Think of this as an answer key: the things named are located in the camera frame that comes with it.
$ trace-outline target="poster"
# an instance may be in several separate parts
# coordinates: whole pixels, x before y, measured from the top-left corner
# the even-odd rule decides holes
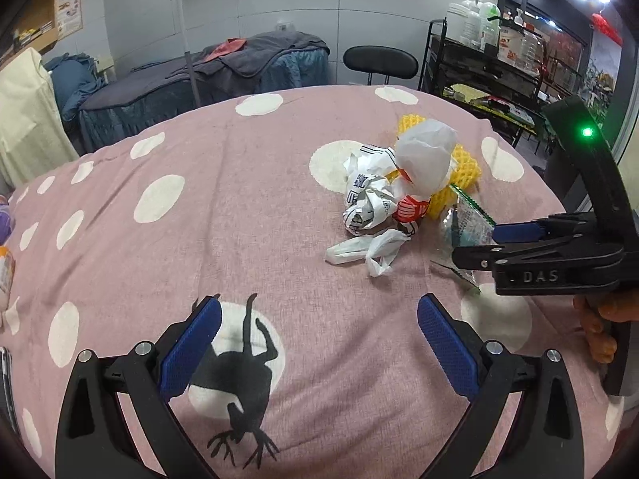
[[[56,9],[59,40],[82,29],[82,6],[80,0],[58,0]]]

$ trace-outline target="blue gripper pad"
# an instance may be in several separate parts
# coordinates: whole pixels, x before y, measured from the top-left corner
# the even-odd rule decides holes
[[[479,392],[477,363],[448,319],[427,295],[419,300],[417,323],[452,388],[472,402]]]
[[[168,402],[186,390],[206,349],[222,325],[222,306],[211,297],[162,360],[160,395]]]
[[[535,222],[524,224],[496,225],[493,230],[495,243],[533,243],[545,236],[546,232]]]

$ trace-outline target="white polka dot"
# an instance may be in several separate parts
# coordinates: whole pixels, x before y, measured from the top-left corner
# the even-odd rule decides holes
[[[416,105],[419,102],[419,99],[410,92],[392,86],[376,88],[375,95],[389,103],[401,102],[404,105]]]
[[[362,146],[355,140],[337,140],[319,148],[309,162],[309,171],[319,185],[335,193],[346,191],[344,162]]]
[[[133,211],[133,219],[139,224],[150,224],[169,212],[184,189],[184,177],[166,175],[158,178],[142,193]]]
[[[228,351],[242,352],[242,324],[246,315],[246,305],[235,303],[220,302],[222,305],[222,326],[213,339],[212,346],[216,355],[221,355]],[[256,327],[255,319],[260,321],[266,327],[268,334],[271,336],[273,345],[277,349],[277,358],[266,362],[266,366],[272,372],[271,387],[273,392],[286,366],[286,354],[282,340],[277,334],[276,328],[268,320],[263,313],[253,308],[251,315],[250,328],[250,344],[253,355],[258,355],[266,351],[266,340],[261,331]],[[203,365],[206,365],[206,357],[202,359]],[[198,385],[189,386],[189,402],[201,416],[213,419],[227,420],[229,412],[227,405],[235,403],[237,407],[244,411],[242,404],[236,395],[224,391],[208,389]]]
[[[66,302],[53,317],[49,328],[49,353],[58,367],[67,365],[78,342],[80,313],[75,304]]]
[[[516,182],[523,176],[523,165],[512,154],[497,145],[493,137],[481,142],[481,153],[493,177],[502,182]]]
[[[461,300],[461,318],[482,340],[494,338],[509,351],[523,347],[532,331],[532,314],[524,297],[499,296],[494,283],[479,285],[481,293],[471,290]]]
[[[276,111],[282,106],[282,95],[279,94],[259,94],[247,97],[235,107],[240,115],[250,117],[251,115],[266,115]]]
[[[619,431],[621,418],[624,415],[624,397],[609,396],[608,410],[606,411],[606,438],[611,441]]]
[[[50,176],[47,179],[45,179],[44,182],[40,184],[40,187],[38,187],[38,194],[43,195],[44,193],[46,193],[51,187],[51,184],[53,184],[53,180],[55,179],[56,177],[54,176]]]
[[[22,194],[18,197],[18,200],[15,202],[15,204],[19,204],[24,197],[27,195],[27,193],[29,192],[29,188],[27,187],[25,190],[23,190]]]
[[[33,416],[27,409],[22,409],[22,424],[24,426],[24,433],[27,436],[27,440],[29,441],[31,448],[33,448],[33,453],[38,459],[41,458],[42,445],[40,444],[40,437],[36,430],[36,426],[33,423]]]
[[[18,301],[20,297],[16,297],[14,303],[4,312],[4,319],[9,325],[11,334],[15,335],[20,329],[20,317],[18,316]]]
[[[162,142],[164,142],[164,131],[157,135],[153,135],[148,139],[138,140],[135,144],[133,144],[129,156],[131,157],[131,160],[135,160],[141,156],[146,156]]]
[[[62,225],[58,231],[58,237],[56,239],[56,246],[58,250],[62,250],[62,247],[65,246],[66,242],[74,237],[78,228],[80,228],[83,219],[84,211],[76,211],[73,213],[71,218],[66,220],[65,224]]]
[[[93,171],[93,160],[90,162],[83,162],[78,166],[78,170],[71,179],[71,185],[76,184],[84,180]]]
[[[33,234],[36,233],[38,225],[39,223],[36,222],[22,233],[22,237],[20,238],[20,250],[27,250],[27,247],[31,243],[31,238],[33,238]]]

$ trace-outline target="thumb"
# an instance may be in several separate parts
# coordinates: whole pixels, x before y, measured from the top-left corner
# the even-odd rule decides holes
[[[599,307],[599,315],[613,323],[639,321],[639,290],[612,293]]]

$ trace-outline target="human hand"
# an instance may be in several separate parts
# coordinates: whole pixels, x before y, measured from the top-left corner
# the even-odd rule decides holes
[[[590,309],[586,297],[574,296],[573,305],[579,312],[579,322],[586,333],[590,354],[595,361],[609,364],[617,351],[617,341],[604,333],[603,322]],[[603,319],[614,323],[639,321],[639,289],[607,295],[598,310]]]

